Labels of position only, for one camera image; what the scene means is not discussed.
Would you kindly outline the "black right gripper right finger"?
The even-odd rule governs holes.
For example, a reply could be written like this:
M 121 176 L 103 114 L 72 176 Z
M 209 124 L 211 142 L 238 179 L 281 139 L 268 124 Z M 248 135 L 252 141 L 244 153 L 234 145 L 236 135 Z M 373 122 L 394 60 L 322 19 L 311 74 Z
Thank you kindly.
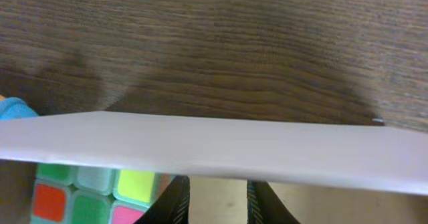
M 267 182 L 247 182 L 247 224 L 300 224 Z

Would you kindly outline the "Rubik's cube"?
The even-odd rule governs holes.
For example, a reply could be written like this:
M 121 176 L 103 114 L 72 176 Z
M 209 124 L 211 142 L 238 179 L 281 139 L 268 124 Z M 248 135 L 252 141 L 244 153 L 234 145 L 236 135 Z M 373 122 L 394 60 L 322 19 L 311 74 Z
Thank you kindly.
M 38 164 L 31 223 L 134 223 L 173 176 L 100 167 Z

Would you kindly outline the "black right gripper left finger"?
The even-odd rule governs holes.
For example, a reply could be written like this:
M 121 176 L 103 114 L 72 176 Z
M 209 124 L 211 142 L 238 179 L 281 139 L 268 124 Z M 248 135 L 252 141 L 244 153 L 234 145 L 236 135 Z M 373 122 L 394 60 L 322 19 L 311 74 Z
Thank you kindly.
M 188 224 L 190 179 L 176 176 L 148 211 L 134 224 Z

